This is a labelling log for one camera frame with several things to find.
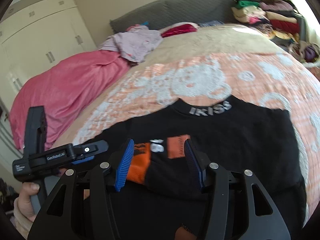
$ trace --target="printed label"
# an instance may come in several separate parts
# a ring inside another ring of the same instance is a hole
[[[19,171],[23,171],[25,166],[16,165],[15,168],[16,168],[16,171],[19,172]]]
[[[59,154],[56,154],[56,155],[47,157],[47,161],[51,161],[51,160],[53,160],[53,159],[63,157],[64,155],[66,155],[66,154],[63,152],[63,153],[59,153]]]
[[[213,107],[208,107],[208,109],[202,108],[195,108],[192,107],[190,109],[189,114],[194,114],[197,116],[209,116],[209,115],[214,115],[214,114],[222,114],[224,111],[230,110],[231,109],[231,104],[228,101],[224,101],[223,105],[217,104]]]

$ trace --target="blue gripper pad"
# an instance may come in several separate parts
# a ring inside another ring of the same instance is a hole
[[[186,156],[189,171],[195,186],[201,190],[204,188],[205,170],[201,170],[200,165],[195,156],[193,147],[190,145],[189,140],[184,142],[184,155]]]
[[[133,158],[133,152],[134,152],[134,141],[131,139],[123,154],[123,157],[118,166],[118,169],[116,170],[115,190],[117,192],[119,192],[125,184],[125,180],[127,179],[131,160]]]

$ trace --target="green clothing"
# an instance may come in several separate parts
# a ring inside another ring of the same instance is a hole
[[[236,8],[237,9],[242,9],[243,7],[247,7],[247,6],[252,6],[252,5],[254,5],[254,6],[257,6],[257,7],[260,7],[260,3],[258,3],[258,2],[251,2],[251,1],[239,1],[237,4],[236,4]]]

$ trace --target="handheld device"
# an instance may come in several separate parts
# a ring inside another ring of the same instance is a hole
[[[60,178],[41,207],[28,240],[94,239],[118,240],[111,194],[125,184],[134,152],[134,142],[123,147],[88,172],[69,169]],[[90,212],[84,215],[84,189],[90,189]]]
[[[40,185],[37,195],[31,196],[31,203],[37,214],[47,196],[56,185],[59,168],[70,167],[92,160],[96,154],[108,150],[106,141],[76,145],[66,144],[48,151],[44,150],[47,139],[47,122],[43,106],[30,107],[25,130],[23,157],[12,163],[14,177],[21,182]]]

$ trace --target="lavender garment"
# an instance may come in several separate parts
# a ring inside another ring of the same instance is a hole
[[[304,59],[306,60],[306,62],[312,62],[317,56],[316,51],[312,46],[306,47],[306,49],[304,50],[304,54]]]
[[[137,26],[128,32],[110,36],[100,45],[99,50],[119,51],[121,57],[140,63],[162,40],[159,31],[149,30],[147,26]]]
[[[260,3],[260,7],[264,11],[274,10],[274,11],[292,11],[293,7],[285,1],[280,1],[275,4],[265,4],[264,2]]]

